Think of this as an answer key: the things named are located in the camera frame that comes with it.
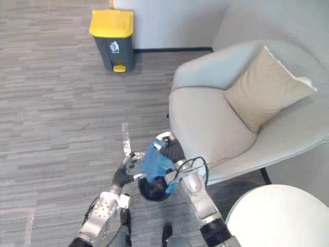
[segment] white round table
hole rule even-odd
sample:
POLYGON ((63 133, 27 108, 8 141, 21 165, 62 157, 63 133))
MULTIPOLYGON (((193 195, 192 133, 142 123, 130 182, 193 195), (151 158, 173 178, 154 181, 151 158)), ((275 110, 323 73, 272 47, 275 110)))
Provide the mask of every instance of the white round table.
POLYGON ((329 208, 287 185, 247 192, 235 203, 226 223, 242 247, 329 247, 329 208))

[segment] yellow pedal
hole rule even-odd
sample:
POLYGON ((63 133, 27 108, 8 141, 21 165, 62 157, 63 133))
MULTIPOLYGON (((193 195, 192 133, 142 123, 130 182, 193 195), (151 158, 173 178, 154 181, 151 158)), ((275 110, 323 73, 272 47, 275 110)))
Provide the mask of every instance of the yellow pedal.
POLYGON ((118 72, 118 73, 123 73, 123 72, 125 72, 125 66, 124 65, 120 65, 120 64, 114 65, 113 71, 114 72, 118 72))

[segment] black glove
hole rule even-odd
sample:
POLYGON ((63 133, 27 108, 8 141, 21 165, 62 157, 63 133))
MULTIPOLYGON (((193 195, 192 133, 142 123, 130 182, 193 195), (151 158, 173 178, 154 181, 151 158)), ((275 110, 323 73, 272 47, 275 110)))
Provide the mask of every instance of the black glove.
POLYGON ((112 185, 116 185, 120 188, 123 188, 125 184, 131 183, 133 181, 134 181, 134 176, 128 175, 125 170, 125 165, 122 164, 114 173, 112 185))
POLYGON ((93 247, 82 238, 75 238, 68 247, 93 247))
POLYGON ((170 159, 174 164, 178 161, 185 160, 185 154, 177 139, 170 140, 168 146, 161 148, 159 151, 164 157, 170 159))

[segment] cushion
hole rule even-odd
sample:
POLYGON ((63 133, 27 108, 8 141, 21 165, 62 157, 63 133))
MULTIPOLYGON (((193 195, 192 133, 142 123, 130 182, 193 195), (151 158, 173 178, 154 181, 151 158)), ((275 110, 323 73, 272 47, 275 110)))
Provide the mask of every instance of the cushion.
POLYGON ((228 104, 223 90, 211 87, 173 91, 169 120, 186 158, 202 156, 210 168, 243 153, 257 138, 228 104))
POLYGON ((224 96, 246 126, 257 133, 281 109, 314 92, 308 78, 293 76, 264 46, 224 96))

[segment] beige pillow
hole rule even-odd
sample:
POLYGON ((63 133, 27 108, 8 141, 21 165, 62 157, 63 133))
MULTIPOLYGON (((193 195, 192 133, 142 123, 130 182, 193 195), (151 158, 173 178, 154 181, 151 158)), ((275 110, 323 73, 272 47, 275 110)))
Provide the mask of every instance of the beige pillow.
POLYGON ((264 46, 224 96, 246 126, 257 133, 281 109, 316 91, 308 78, 293 76, 264 46))

